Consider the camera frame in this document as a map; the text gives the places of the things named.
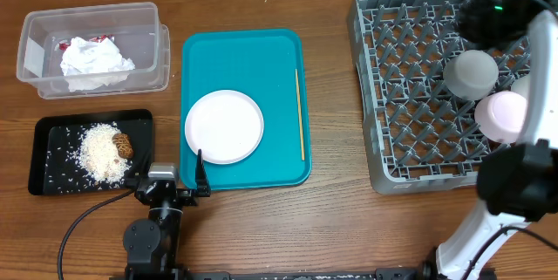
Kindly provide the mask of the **large pink plate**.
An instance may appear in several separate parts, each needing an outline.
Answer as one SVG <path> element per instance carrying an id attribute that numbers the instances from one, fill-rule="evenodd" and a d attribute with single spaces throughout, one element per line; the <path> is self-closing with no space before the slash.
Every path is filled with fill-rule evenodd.
<path id="1" fill-rule="evenodd" d="M 259 146 L 263 132 L 260 107 L 248 95 L 234 90 L 201 97 L 184 123 L 185 139 L 192 152 L 217 165 L 248 158 Z"/>

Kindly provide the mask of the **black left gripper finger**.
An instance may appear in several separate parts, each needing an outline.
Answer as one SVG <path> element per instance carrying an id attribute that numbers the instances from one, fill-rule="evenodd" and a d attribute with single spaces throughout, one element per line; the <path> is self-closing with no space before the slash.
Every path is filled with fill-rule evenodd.
<path id="1" fill-rule="evenodd" d="M 140 181 L 146 177 L 153 162 L 153 151 L 147 150 L 143 154 L 136 154 L 132 159 L 132 165 L 125 175 L 126 187 L 137 187 Z"/>
<path id="2" fill-rule="evenodd" d="M 202 155 L 202 150 L 199 149 L 197 152 L 197 162 L 195 169 L 195 183 L 197 185 L 198 193 L 209 193 L 210 184 L 208 182 L 207 173 L 204 167 L 204 159 Z"/>

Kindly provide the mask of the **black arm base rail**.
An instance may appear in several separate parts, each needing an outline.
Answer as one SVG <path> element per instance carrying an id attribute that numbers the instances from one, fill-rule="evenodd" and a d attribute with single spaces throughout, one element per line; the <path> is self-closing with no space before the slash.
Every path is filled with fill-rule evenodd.
<path id="1" fill-rule="evenodd" d="M 230 274 L 228 272 L 191 272 L 177 270 L 166 274 L 146 274 L 110 277 L 110 280 L 125 279 L 180 279 L 180 280 L 419 280 L 424 279 L 421 271 L 414 268 L 382 268 L 365 272 L 331 273 L 279 273 L 279 274 Z"/>

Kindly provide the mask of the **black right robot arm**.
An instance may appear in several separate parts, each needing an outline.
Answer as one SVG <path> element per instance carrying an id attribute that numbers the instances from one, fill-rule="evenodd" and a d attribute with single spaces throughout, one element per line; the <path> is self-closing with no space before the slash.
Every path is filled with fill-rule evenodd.
<path id="1" fill-rule="evenodd" d="M 479 199 L 424 261 L 419 279 L 494 279 L 484 266 L 515 233 L 557 211 L 557 0 L 459 0 L 455 30 L 482 49 L 530 43 L 527 117 L 516 144 L 486 156 Z"/>

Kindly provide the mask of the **white paper cup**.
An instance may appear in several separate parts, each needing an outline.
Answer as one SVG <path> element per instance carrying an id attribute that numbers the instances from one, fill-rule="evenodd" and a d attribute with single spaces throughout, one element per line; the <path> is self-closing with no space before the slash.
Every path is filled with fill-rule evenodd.
<path id="1" fill-rule="evenodd" d="M 530 75 L 516 79 L 511 85 L 511 91 L 519 94 L 524 99 L 529 98 Z"/>

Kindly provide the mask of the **grey bowl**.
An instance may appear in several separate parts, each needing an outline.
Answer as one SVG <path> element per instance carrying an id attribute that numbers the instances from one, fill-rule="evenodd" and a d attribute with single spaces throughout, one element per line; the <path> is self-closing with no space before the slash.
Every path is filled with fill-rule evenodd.
<path id="1" fill-rule="evenodd" d="M 445 85 L 450 93 L 464 100 L 485 98 L 499 76 L 498 66 L 483 51 L 464 51 L 450 60 L 443 70 Z"/>

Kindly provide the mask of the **wooden chopstick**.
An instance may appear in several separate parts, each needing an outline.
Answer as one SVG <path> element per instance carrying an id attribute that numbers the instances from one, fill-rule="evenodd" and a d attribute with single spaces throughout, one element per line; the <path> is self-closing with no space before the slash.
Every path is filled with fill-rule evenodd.
<path id="1" fill-rule="evenodd" d="M 297 102 L 297 116 L 299 125 L 299 135 L 300 135 L 300 146 L 301 146 L 301 159 L 305 161 L 305 144 L 304 144 L 304 133 L 303 133 L 303 117 L 302 117 L 302 102 L 300 93 L 300 82 L 298 76 L 298 70 L 295 69 L 295 79 L 296 79 L 296 102 Z"/>

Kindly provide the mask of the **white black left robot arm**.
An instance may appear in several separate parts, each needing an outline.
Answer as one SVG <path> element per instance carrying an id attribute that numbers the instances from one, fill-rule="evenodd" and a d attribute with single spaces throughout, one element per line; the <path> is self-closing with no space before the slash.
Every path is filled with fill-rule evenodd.
<path id="1" fill-rule="evenodd" d="M 211 195 L 202 151 L 197 153 L 196 188 L 179 188 L 178 169 L 172 163 L 154 163 L 136 177 L 134 197 L 149 207 L 148 217 L 132 222 L 123 235 L 127 252 L 126 279 L 189 279 L 176 262 L 185 207 Z"/>

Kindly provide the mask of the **white napkin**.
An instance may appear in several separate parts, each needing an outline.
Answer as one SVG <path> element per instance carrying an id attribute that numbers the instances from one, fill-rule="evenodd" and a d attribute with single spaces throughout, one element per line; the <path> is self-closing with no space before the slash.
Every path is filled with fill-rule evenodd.
<path id="1" fill-rule="evenodd" d="M 135 69 L 130 58 L 124 58 L 113 41 L 90 42 L 80 37 L 71 39 L 64 51 L 60 68 L 70 92 L 89 91 L 102 85 L 115 85 L 127 79 L 128 74 L 113 75 Z"/>

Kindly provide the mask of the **red foil wrapper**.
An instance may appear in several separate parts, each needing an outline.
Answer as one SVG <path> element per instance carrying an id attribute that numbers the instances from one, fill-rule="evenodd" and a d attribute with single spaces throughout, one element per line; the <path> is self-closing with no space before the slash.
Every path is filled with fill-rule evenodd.
<path id="1" fill-rule="evenodd" d="M 97 36 L 95 38 L 90 38 L 89 41 L 90 42 L 101 43 L 105 39 L 109 39 L 111 41 L 114 41 L 114 36 L 113 36 L 113 34 L 105 34 L 105 35 Z M 65 39 L 65 40 L 60 41 L 57 44 L 56 49 L 60 50 L 60 51 L 65 51 L 70 45 L 71 45 L 71 41 Z"/>

